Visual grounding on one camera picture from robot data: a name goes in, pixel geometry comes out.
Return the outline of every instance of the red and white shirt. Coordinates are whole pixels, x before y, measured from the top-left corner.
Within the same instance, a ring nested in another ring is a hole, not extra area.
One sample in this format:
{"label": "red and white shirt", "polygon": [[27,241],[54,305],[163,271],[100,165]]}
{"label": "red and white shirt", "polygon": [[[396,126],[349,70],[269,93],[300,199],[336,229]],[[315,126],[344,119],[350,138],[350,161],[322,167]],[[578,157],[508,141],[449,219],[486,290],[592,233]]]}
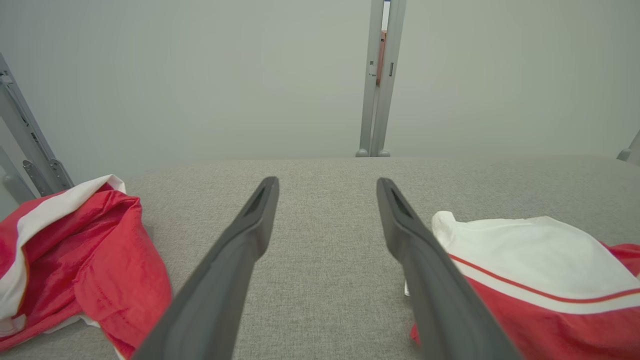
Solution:
{"label": "red and white shirt", "polygon": [[640,246],[608,247],[550,217],[464,223],[439,211],[431,225],[525,358],[640,359]]}
{"label": "red and white shirt", "polygon": [[0,222],[0,351],[82,317],[130,357],[171,301],[141,214],[140,199],[104,176]]}

